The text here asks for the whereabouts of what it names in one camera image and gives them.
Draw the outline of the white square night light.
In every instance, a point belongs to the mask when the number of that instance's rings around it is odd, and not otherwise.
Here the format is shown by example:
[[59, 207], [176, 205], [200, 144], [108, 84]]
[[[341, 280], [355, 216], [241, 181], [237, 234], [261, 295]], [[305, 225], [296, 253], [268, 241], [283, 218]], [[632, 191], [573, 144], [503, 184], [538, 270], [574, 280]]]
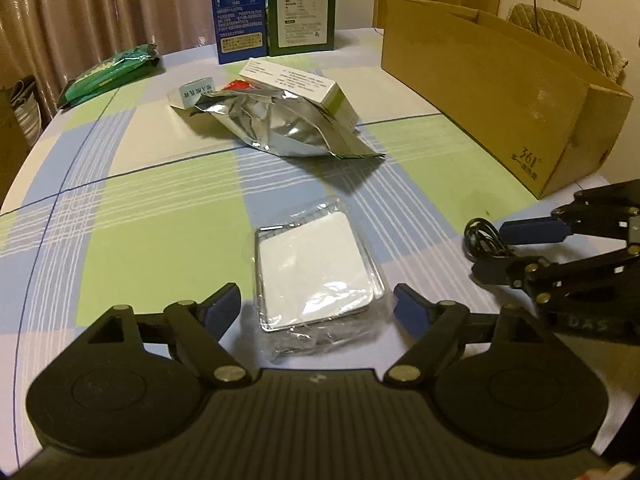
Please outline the white square night light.
[[255, 233], [260, 326], [280, 332], [368, 310], [382, 276], [344, 211], [318, 211]]

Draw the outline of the clear plastic blister package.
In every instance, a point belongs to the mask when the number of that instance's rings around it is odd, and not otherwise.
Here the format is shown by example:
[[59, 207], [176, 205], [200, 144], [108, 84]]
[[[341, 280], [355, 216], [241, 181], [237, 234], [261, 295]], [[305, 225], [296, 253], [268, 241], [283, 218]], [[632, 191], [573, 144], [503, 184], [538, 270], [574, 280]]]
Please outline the clear plastic blister package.
[[258, 226], [253, 261], [257, 336], [271, 362], [369, 341], [395, 305], [366, 233], [337, 196]]

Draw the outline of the silver foil bag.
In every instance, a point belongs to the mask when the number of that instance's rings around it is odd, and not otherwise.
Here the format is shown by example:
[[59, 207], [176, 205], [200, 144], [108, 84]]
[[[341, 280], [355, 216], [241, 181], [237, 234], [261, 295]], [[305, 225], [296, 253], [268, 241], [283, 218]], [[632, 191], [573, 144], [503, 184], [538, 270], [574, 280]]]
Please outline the silver foil bag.
[[314, 102], [279, 89], [220, 90], [194, 104], [251, 148], [279, 157], [382, 158]]

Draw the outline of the small white label box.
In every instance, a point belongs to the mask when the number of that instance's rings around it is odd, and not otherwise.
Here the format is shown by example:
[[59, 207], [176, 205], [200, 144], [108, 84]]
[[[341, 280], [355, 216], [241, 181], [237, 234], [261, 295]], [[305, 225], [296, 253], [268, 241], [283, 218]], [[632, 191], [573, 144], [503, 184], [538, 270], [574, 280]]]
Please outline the small white label box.
[[190, 110], [203, 94], [214, 91], [215, 85], [212, 77], [198, 78], [171, 90], [167, 95], [167, 102], [176, 110]]

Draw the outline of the red snack packet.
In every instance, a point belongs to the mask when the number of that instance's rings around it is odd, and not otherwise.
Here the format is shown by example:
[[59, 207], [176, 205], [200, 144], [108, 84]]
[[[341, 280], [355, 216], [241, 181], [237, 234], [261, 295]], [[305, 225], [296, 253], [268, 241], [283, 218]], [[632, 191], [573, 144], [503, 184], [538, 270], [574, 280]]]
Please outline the red snack packet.
[[224, 88], [222, 88], [223, 92], [235, 92], [235, 93], [250, 93], [256, 92], [258, 87], [252, 84], [249, 81], [242, 79], [235, 79], [229, 82]]

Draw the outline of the white green medicine box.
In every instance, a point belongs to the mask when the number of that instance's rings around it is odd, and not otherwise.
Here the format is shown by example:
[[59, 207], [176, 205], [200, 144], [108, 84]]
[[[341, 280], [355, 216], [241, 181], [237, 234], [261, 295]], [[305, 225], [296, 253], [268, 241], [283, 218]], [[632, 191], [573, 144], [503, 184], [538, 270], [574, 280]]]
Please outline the white green medicine box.
[[240, 76], [255, 86], [286, 90], [306, 98], [348, 130], [355, 130], [358, 125], [356, 110], [341, 87], [331, 79], [263, 58], [250, 58], [240, 70]]

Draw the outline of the brown cardboard box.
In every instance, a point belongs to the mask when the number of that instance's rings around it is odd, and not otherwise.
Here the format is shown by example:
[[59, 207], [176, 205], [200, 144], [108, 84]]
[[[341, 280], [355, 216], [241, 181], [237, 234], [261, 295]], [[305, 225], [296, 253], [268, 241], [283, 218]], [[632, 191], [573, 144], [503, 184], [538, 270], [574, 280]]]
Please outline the brown cardboard box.
[[387, 0], [382, 69], [543, 198], [597, 171], [632, 96], [577, 55], [495, 15]]

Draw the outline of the checked tablecloth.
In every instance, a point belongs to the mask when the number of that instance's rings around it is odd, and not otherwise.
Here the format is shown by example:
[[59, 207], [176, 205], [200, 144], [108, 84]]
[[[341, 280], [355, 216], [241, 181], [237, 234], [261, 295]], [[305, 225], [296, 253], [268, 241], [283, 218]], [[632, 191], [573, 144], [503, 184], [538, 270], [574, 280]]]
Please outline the checked tablecloth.
[[157, 312], [233, 282], [253, 292], [256, 226], [326, 196], [346, 200], [391, 283], [483, 311], [460, 236], [474, 217], [546, 214], [573, 196], [536, 200], [429, 102], [381, 67], [378, 29], [346, 30], [332, 52], [284, 64], [336, 81], [381, 160], [296, 164], [248, 148], [210, 116], [167, 103], [180, 84], [239, 75], [213, 47], [167, 55], [157, 76], [56, 116], [1, 214], [1, 466], [37, 451], [30, 382], [113, 304]]

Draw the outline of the quilted chair cover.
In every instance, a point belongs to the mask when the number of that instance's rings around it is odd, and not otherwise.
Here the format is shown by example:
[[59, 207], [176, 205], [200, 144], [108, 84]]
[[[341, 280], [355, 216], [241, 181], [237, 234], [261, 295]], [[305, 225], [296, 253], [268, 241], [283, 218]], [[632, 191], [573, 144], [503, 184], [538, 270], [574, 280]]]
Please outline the quilted chair cover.
[[573, 52], [608, 79], [623, 80], [628, 61], [622, 52], [574, 18], [532, 4], [517, 3], [506, 19]]

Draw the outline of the green wet wipes pack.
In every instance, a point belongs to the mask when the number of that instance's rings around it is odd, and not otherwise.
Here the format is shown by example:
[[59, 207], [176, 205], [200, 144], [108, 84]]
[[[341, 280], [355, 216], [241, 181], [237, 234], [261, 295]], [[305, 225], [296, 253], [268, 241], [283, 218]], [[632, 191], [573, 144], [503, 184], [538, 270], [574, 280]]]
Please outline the green wet wipes pack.
[[152, 74], [160, 64], [156, 44], [140, 46], [114, 54], [77, 78], [70, 80], [58, 97], [59, 110], [68, 110], [96, 96]]

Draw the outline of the pinkish brown curtain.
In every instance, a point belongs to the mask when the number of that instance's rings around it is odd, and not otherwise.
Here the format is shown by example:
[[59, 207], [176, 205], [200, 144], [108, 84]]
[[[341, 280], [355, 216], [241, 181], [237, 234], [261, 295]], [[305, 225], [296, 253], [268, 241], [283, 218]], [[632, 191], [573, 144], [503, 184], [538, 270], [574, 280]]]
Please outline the pinkish brown curtain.
[[66, 84], [138, 44], [160, 54], [214, 41], [212, 0], [1, 0], [1, 84], [37, 81], [52, 117]]

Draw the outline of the blue milk carton box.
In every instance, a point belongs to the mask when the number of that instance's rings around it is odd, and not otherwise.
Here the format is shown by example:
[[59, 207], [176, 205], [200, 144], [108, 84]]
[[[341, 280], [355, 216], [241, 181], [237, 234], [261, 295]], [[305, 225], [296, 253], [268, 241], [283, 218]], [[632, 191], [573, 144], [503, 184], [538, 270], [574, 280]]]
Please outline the blue milk carton box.
[[212, 0], [219, 64], [268, 53], [266, 0]]

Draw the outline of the green milk carton box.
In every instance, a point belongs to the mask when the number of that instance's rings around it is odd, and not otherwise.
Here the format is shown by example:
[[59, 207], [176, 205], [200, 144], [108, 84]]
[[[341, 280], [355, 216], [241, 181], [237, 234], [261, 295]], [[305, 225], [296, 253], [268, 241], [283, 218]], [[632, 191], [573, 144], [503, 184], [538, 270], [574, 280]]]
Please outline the green milk carton box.
[[334, 49], [335, 0], [267, 0], [270, 56]]

